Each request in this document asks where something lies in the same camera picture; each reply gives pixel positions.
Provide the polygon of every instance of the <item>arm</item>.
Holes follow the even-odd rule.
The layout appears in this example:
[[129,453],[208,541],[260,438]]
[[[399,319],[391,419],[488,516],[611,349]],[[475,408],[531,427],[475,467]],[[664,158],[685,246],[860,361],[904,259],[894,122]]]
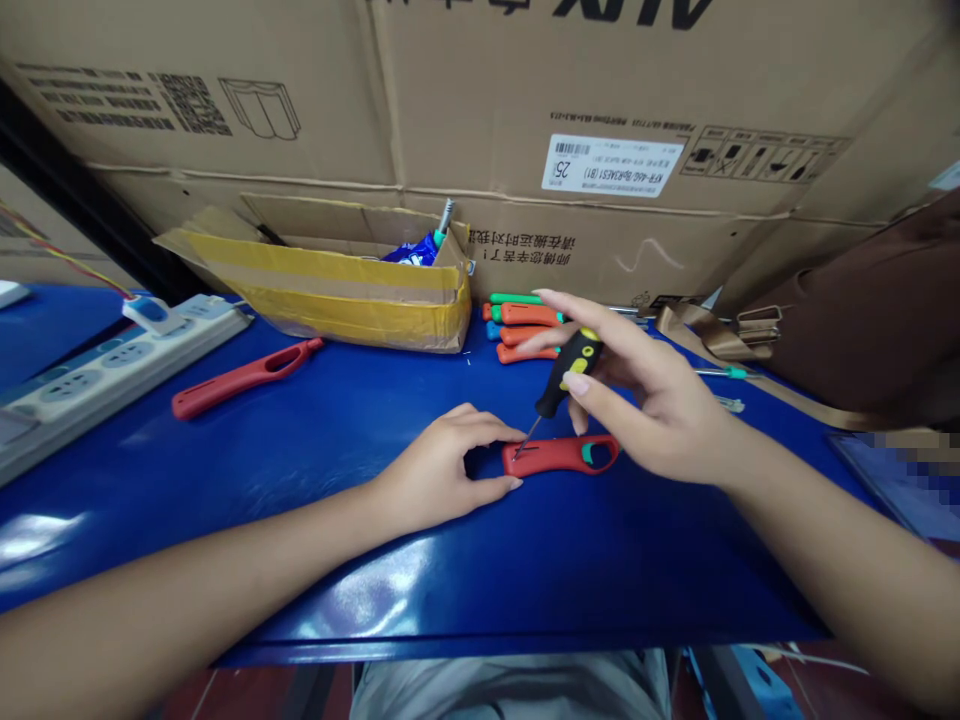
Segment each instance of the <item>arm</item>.
[[519,487],[511,477],[471,482],[463,455],[523,437],[461,405],[366,485],[172,547],[7,613],[0,617],[4,716],[147,712],[337,566]]
[[[564,378],[578,434],[589,413],[651,472],[723,489],[865,664],[923,709],[960,709],[960,568],[723,410],[669,344],[595,303],[540,293],[606,344],[594,377]],[[579,323],[518,350],[562,344]],[[633,388],[640,407],[604,382]]]

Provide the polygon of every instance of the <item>fingernail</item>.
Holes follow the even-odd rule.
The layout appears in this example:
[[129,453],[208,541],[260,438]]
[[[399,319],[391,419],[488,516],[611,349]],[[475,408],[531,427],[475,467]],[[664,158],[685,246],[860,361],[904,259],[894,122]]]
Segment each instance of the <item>fingernail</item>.
[[586,394],[590,389],[590,381],[580,373],[572,373],[568,370],[563,374],[563,381],[570,388],[570,394],[577,397]]

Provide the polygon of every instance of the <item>forearm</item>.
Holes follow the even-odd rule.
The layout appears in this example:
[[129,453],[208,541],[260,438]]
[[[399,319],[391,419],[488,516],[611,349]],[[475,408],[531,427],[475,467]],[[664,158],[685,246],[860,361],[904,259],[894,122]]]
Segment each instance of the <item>forearm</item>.
[[960,569],[766,438],[725,489],[824,622],[924,709],[960,702]]
[[373,485],[184,543],[0,617],[5,716],[130,717],[400,534]]

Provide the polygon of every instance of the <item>blue table surface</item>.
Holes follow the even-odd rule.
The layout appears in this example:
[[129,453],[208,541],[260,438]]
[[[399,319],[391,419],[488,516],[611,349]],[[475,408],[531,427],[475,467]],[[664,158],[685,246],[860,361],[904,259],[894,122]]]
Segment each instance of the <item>blue table surface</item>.
[[30,295],[0,309],[0,392],[19,385],[122,319],[123,300],[106,288],[28,285]]
[[[293,342],[258,319],[0,489],[0,612],[175,543],[369,480],[459,403],[526,429],[549,369],[538,360],[500,365],[475,320],[463,354],[329,343],[287,380],[189,423],[171,414],[176,392]],[[708,383],[717,395],[740,398],[748,423],[873,506],[824,441],[824,425],[746,383]],[[537,432],[572,434],[563,409]],[[474,477],[503,472],[496,447],[475,451],[467,465]],[[622,454],[596,477],[565,471],[530,477],[495,505],[350,562],[220,663],[804,640],[826,633],[723,493],[650,475]]]

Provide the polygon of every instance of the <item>red knife handle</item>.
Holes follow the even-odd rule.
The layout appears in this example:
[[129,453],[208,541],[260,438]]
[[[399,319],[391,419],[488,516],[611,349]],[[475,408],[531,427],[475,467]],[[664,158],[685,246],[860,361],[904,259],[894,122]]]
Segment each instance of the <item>red knife handle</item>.
[[521,327],[507,327],[504,325],[500,328],[500,339],[503,340],[503,344],[508,347],[516,347],[522,342],[526,342],[534,335],[539,335],[543,332],[543,325],[524,325]]
[[283,350],[254,360],[212,380],[194,385],[173,396],[173,414],[177,420],[192,420],[214,405],[257,385],[282,380],[306,362],[313,351],[323,347],[323,340],[304,340]]
[[556,348],[546,348],[532,355],[521,355],[515,347],[507,347],[503,343],[497,345],[497,357],[500,358],[501,365],[510,365],[515,362],[522,362],[523,360],[536,360],[537,358],[542,360],[556,360],[559,354]]
[[504,325],[543,325],[556,327],[561,325],[557,311],[546,305],[524,305],[522,303],[504,303],[500,306]]
[[[606,465],[594,467],[583,459],[585,445],[605,445],[610,450],[610,461]],[[620,455],[620,443],[613,435],[590,435],[580,438],[561,438],[559,440],[531,440],[514,459],[521,443],[509,443],[503,446],[503,468],[506,475],[527,477],[550,470],[572,470],[586,475],[599,475],[616,462]]]

